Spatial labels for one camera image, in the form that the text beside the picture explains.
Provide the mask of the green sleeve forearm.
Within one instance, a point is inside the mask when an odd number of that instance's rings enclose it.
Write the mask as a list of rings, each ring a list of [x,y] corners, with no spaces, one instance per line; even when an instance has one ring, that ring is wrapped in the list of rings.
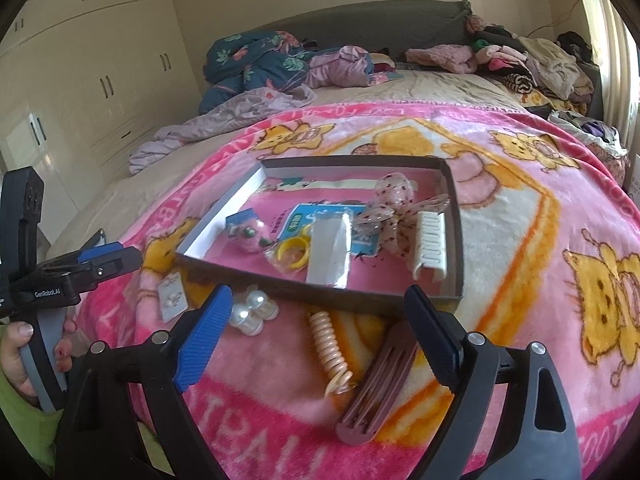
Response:
[[[50,476],[55,465],[55,436],[62,411],[46,413],[29,404],[1,375],[1,408],[29,455]]]

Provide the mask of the left hand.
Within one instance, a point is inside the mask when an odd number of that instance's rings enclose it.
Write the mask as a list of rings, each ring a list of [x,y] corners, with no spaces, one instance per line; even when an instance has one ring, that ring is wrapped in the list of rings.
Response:
[[[70,336],[76,333],[77,325],[72,318],[66,318],[63,337],[54,348],[54,362],[58,371],[67,373],[73,365],[73,341]],[[29,404],[37,403],[37,393],[20,356],[20,349],[27,346],[34,334],[34,328],[22,321],[11,322],[1,336],[1,370],[12,388]]]

